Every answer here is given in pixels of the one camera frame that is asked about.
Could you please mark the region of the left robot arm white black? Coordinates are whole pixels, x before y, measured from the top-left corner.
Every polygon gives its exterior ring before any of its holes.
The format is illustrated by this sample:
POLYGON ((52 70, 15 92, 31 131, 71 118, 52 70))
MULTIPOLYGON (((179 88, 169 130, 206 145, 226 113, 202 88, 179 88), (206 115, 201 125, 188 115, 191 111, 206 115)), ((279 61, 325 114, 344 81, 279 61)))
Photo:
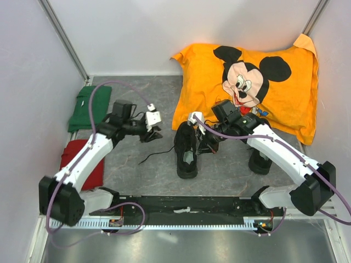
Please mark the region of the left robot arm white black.
POLYGON ((138 136, 141 142, 162 138, 158 124, 160 112, 153 104, 141 119, 132 117, 133 104, 126 100, 114 102, 112 112, 100 122, 83 148, 53 177, 39 182, 39 211, 47 218, 75 226, 92 212, 103 210, 107 215, 120 211, 120 201, 108 190, 85 191, 83 185, 96 166, 127 135, 138 136))

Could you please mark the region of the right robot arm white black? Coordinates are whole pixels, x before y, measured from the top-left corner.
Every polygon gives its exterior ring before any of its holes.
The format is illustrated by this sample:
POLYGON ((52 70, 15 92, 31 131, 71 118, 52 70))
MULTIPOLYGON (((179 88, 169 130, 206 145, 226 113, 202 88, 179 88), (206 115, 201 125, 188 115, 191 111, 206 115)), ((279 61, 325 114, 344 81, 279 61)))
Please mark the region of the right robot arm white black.
POLYGON ((252 211, 259 216, 271 208, 294 206, 301 213, 313 216, 333 196, 336 168, 326 161, 320 163, 293 148, 279 137, 263 118, 253 113, 242 115, 230 100, 212 107, 218 123, 209 127, 201 112, 189 114, 188 120, 200 130, 200 141, 211 152, 225 139, 241 140, 256 150, 257 161, 251 169, 265 173, 270 163, 278 165, 293 181, 284 187, 266 187, 251 202, 252 211))

